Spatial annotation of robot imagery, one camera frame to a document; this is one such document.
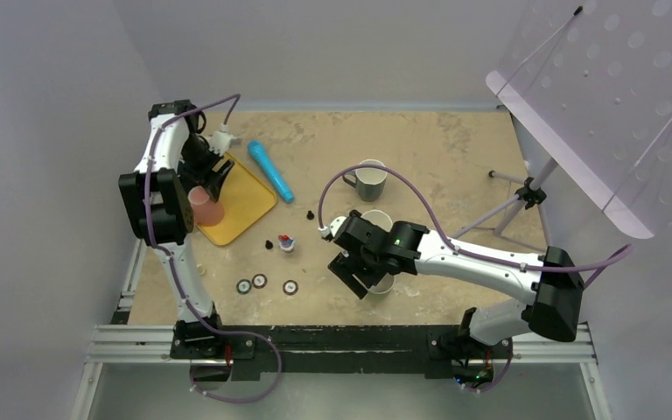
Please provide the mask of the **light green mug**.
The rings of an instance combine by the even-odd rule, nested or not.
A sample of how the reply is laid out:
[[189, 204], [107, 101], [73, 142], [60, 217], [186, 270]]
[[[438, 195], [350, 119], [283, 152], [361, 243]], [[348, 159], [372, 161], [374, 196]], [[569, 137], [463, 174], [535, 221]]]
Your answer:
[[395, 285], [395, 277], [386, 274], [377, 284], [369, 287], [367, 291], [374, 295], [384, 295], [390, 293]]

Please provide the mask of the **pink mug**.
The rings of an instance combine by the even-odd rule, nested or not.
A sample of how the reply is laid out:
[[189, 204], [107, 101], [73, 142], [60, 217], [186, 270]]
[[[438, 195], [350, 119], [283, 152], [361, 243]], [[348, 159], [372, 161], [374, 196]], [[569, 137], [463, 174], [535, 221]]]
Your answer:
[[195, 186], [187, 194], [192, 208], [193, 218], [200, 226], [216, 226], [225, 217], [222, 204], [213, 200], [211, 195], [202, 186]]

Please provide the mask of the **black mug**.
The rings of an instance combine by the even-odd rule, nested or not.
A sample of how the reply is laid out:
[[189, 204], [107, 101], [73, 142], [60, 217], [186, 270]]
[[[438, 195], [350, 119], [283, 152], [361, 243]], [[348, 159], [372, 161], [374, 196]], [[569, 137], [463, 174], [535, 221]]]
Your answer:
[[390, 216], [382, 210], [373, 209], [366, 211], [361, 215], [361, 218], [386, 232], [389, 232], [393, 226], [393, 221]]

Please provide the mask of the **grey mug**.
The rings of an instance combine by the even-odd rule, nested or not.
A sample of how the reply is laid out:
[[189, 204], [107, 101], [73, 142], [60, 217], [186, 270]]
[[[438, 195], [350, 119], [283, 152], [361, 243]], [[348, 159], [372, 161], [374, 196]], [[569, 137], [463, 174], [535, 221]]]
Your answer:
[[366, 159], [360, 164], [367, 165], [367, 167], [348, 171], [341, 176], [341, 179], [357, 192], [362, 201], [377, 201], [382, 196], [387, 183], [388, 174], [381, 170], [385, 164], [376, 159]]

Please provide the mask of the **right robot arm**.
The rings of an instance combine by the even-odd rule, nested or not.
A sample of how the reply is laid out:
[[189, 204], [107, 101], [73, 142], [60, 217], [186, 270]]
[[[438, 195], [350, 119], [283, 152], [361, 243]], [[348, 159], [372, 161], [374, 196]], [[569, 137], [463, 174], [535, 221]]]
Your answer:
[[329, 270], [358, 298], [385, 276], [448, 277], [507, 295], [505, 302], [466, 311], [456, 333], [458, 349], [476, 356], [491, 345], [524, 333], [558, 342], [577, 337], [584, 282], [561, 248], [544, 255], [509, 254], [462, 241], [444, 242], [436, 230], [397, 221], [385, 230], [356, 210], [320, 227], [321, 237], [341, 251]]

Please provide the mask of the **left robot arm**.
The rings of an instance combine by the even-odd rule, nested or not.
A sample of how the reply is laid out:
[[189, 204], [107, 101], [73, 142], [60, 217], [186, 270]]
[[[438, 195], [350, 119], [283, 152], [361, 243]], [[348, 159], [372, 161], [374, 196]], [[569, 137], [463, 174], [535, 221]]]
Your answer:
[[207, 119], [190, 100], [153, 105], [150, 137], [136, 168], [118, 186], [134, 235], [162, 263], [178, 308], [171, 350], [213, 358], [229, 340], [214, 301], [201, 282], [190, 235], [195, 229], [189, 192], [199, 187], [218, 202], [234, 163], [201, 135]]

